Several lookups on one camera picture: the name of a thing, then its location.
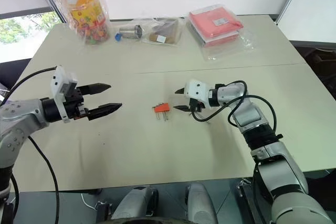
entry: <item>white table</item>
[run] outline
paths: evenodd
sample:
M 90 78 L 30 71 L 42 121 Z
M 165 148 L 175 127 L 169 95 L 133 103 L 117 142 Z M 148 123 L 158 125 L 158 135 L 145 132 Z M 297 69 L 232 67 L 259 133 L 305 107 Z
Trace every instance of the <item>white table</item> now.
M 174 91 L 190 78 L 210 84 L 247 81 L 249 93 L 266 98 L 278 117 L 277 133 L 303 171 L 336 166 L 336 103 L 299 54 L 267 16 L 242 17 L 260 43 L 254 51 L 205 62 L 186 30 L 179 47 L 144 44 L 84 46 L 68 28 L 48 35 L 23 76 L 62 64 L 79 84 L 105 82 L 112 89 L 85 97 L 94 108 L 122 102 L 113 114 L 93 121 L 53 123 L 33 134 L 49 157 L 60 190 L 115 187 L 252 175 L 254 162 L 239 130 L 221 113 L 211 124 L 172 109 L 157 120 L 152 107 L 187 104 Z M 50 95 L 50 74 L 18 89 L 16 99 Z M 271 121 L 269 109 L 256 101 Z M 21 191 L 53 190 L 47 166 L 25 143 L 14 167 Z

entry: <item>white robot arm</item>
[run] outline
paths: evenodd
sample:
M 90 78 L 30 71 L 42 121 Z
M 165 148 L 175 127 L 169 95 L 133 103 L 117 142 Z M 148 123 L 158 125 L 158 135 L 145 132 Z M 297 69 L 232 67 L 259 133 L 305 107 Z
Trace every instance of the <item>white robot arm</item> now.
M 257 164 L 258 185 L 266 186 L 273 201 L 274 223 L 333 223 L 320 204 L 308 195 L 306 178 L 284 143 L 279 141 L 282 135 L 275 135 L 260 108 L 250 101 L 250 97 L 255 96 L 248 95 L 243 81 L 227 86 L 217 84 L 213 89 L 191 80 L 176 93 L 190 98 L 190 107 L 179 105 L 175 108 L 191 112 L 198 121 L 207 120 L 197 117 L 202 108 L 228 106 L 233 110 L 233 118 Z

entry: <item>blue cap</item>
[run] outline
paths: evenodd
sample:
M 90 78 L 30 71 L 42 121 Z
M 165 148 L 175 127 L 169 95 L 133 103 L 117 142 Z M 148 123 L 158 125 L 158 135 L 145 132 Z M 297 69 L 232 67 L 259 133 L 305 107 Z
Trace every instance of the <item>blue cap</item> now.
M 121 40 L 121 34 L 120 33 L 117 33 L 115 36 L 114 36 L 115 40 L 116 41 L 120 41 Z

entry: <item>window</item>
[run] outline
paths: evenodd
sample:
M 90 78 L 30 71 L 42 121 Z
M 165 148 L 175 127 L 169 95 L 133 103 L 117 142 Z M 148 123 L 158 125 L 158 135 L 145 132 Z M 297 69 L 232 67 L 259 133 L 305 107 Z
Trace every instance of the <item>window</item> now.
M 0 20 L 0 63 L 32 58 L 54 24 L 55 12 Z

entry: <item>floor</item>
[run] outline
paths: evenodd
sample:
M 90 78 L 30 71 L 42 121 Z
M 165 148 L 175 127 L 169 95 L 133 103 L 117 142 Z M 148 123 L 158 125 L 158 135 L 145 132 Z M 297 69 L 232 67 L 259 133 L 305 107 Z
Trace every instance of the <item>floor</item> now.
M 306 173 L 306 176 L 318 178 L 325 176 L 325 171 Z M 245 224 L 235 194 L 239 179 L 217 179 L 201 181 L 206 187 L 217 213 L 219 224 Z M 185 219 L 185 187 L 190 182 L 153 185 L 159 191 L 158 216 Z M 113 203 L 113 210 L 133 187 L 106 188 L 97 195 L 84 194 L 85 200 L 94 206 L 98 200 Z M 270 206 L 261 198 L 259 204 L 266 219 L 270 216 Z M 14 224 L 54 223 L 55 194 L 52 192 L 20 193 L 20 205 Z M 336 212 L 328 212 L 336 223 Z M 79 193 L 60 193 L 60 224 L 96 223 L 96 212 L 86 207 Z

